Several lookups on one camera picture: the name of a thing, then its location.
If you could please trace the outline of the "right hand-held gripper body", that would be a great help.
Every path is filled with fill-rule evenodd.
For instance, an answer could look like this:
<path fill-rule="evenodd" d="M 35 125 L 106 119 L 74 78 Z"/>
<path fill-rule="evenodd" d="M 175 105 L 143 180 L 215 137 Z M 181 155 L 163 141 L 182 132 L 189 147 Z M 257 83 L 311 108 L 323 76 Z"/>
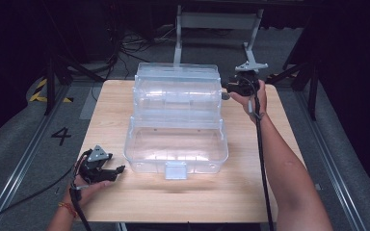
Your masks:
<path fill-rule="evenodd" d="M 235 74 L 228 78 L 228 82 L 237 83 L 236 93 L 242 96 L 253 96 L 259 90 L 260 80 L 258 78 L 258 69 L 266 67 L 261 64 L 259 67 L 251 66 L 249 62 L 235 67 Z"/>

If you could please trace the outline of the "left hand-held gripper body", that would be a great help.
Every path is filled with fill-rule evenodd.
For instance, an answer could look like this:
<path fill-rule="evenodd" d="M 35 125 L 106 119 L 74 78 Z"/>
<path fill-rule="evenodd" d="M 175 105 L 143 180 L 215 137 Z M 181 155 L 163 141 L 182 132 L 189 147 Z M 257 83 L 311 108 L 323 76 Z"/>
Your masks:
<path fill-rule="evenodd" d="M 113 175 L 110 169 L 102 168 L 112 157 L 111 153 L 107 153 L 100 145 L 96 145 L 93 149 L 83 153 L 78 172 L 87 183 L 101 182 L 104 177 Z"/>

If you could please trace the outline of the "clear plastic storage box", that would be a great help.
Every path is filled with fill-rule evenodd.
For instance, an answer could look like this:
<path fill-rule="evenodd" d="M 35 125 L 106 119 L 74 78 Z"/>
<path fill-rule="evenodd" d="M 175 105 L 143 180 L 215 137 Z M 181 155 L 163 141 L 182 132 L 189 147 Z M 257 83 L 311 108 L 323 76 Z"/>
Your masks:
<path fill-rule="evenodd" d="M 139 64 L 123 152 L 131 168 L 169 180 L 219 172 L 228 158 L 222 92 L 212 64 Z"/>

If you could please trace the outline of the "person's right hand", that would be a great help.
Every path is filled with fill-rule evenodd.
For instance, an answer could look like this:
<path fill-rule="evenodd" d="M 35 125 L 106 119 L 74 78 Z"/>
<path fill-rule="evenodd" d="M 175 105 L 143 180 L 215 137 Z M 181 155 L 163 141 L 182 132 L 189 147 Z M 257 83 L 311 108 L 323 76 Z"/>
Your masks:
<path fill-rule="evenodd" d="M 265 83 L 262 80 L 258 81 L 259 90 L 256 95 L 242 96 L 236 92 L 231 92 L 230 97 L 242 105 L 245 113 L 249 116 L 253 123 L 261 120 L 267 114 L 267 95 Z"/>

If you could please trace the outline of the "person's left hand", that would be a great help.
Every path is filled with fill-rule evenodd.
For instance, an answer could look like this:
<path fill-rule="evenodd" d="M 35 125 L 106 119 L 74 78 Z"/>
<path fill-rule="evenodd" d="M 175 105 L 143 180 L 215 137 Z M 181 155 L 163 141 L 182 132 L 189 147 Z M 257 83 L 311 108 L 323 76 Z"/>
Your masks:
<path fill-rule="evenodd" d="M 81 207 L 84 207 L 91 198 L 101 190 L 112 185 L 112 181 L 101 181 L 98 183 L 87 183 L 77 171 L 77 166 L 74 164 L 71 167 L 71 177 L 66 184 L 66 191 L 63 199 L 58 203 L 59 207 L 73 206 L 69 190 L 74 189 L 77 191 L 77 202 Z"/>

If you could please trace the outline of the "black tripod stand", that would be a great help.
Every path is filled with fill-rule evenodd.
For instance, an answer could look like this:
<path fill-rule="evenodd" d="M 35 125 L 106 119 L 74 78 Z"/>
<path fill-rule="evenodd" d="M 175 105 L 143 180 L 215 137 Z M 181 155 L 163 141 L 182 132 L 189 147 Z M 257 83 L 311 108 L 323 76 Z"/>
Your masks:
<path fill-rule="evenodd" d="M 45 75 L 47 85 L 46 116 L 51 113 L 57 102 L 55 99 L 55 79 L 58 79 L 62 85 L 69 85 L 73 81 L 71 77 L 71 71 L 68 70 L 70 66 L 77 72 L 80 72 L 84 76 L 89 77 L 97 83 L 103 83 L 105 81 L 104 78 L 98 76 L 93 71 L 88 70 L 77 62 L 57 54 L 50 54 L 48 57 Z"/>
<path fill-rule="evenodd" d="M 316 119 L 316 97 L 318 89 L 319 71 L 316 62 L 307 62 L 296 64 L 282 71 L 279 74 L 271 74 L 267 77 L 267 84 L 275 84 L 287 77 L 296 75 L 291 88 L 294 91 L 303 91 L 306 85 L 309 85 L 309 93 L 307 99 L 307 111 L 312 120 Z"/>

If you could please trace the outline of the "yellow black floor tape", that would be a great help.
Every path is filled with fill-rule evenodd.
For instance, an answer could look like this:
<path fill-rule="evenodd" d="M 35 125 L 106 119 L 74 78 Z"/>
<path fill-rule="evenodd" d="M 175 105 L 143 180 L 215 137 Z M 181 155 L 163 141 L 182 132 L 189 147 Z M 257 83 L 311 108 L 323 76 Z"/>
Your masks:
<path fill-rule="evenodd" d="M 48 100 L 46 96 L 41 95 L 41 92 L 43 88 L 45 87 L 46 83 L 47 83 L 47 80 L 45 78 L 42 78 L 40 80 L 37 87 L 35 88 L 35 91 L 33 92 L 32 96 L 29 99 L 30 102 L 33 102 L 33 101 L 46 102 Z"/>

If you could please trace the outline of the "grey metal desk frame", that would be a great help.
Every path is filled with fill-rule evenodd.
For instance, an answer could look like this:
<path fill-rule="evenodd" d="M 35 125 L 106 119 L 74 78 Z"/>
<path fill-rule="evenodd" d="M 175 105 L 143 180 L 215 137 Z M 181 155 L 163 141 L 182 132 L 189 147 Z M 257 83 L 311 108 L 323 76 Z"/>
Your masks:
<path fill-rule="evenodd" d="M 255 71 L 267 68 L 267 64 L 256 61 L 252 48 L 255 42 L 264 10 L 259 9 L 256 13 L 190 13 L 184 12 L 182 6 L 177 6 L 175 32 L 176 42 L 173 62 L 181 63 L 182 57 L 182 29 L 227 29 L 227 30 L 250 30 L 251 38 L 243 43 L 246 61 L 236 65 L 236 71 Z"/>

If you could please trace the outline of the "metal floor rail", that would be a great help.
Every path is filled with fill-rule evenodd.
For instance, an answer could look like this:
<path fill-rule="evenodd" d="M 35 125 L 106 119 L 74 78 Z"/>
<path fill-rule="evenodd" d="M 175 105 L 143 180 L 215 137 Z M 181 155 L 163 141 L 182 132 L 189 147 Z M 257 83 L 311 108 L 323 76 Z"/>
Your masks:
<path fill-rule="evenodd" d="M 342 178 L 341 173 L 331 155 L 330 149 L 321 133 L 320 127 L 317 122 L 310 116 L 307 108 L 307 101 L 301 91 L 294 92 L 301 110 L 304 112 L 304 117 L 308 123 L 312 135 L 314 136 L 319 149 L 321 150 L 321 159 L 326 169 L 327 175 L 334 188 L 335 194 L 339 200 L 340 206 L 349 221 L 353 231 L 366 231 L 365 224 L 357 210 L 348 188 Z"/>
<path fill-rule="evenodd" d="M 59 87 L 58 91 L 55 93 L 55 98 L 53 100 L 53 106 L 50 113 L 42 117 L 36 132 L 30 139 L 26 149 L 23 151 L 22 156 L 17 162 L 13 173 L 8 178 L 3 191 L 0 193 L 0 215 L 5 213 L 6 210 L 10 207 L 10 204 L 17 192 L 18 187 L 20 186 L 27 170 L 29 169 L 30 164 L 33 162 L 33 159 L 36 156 L 36 152 L 40 147 L 43 134 L 45 133 L 47 127 L 50 125 L 53 117 L 57 113 L 60 104 L 66 97 L 68 90 L 69 86 Z"/>

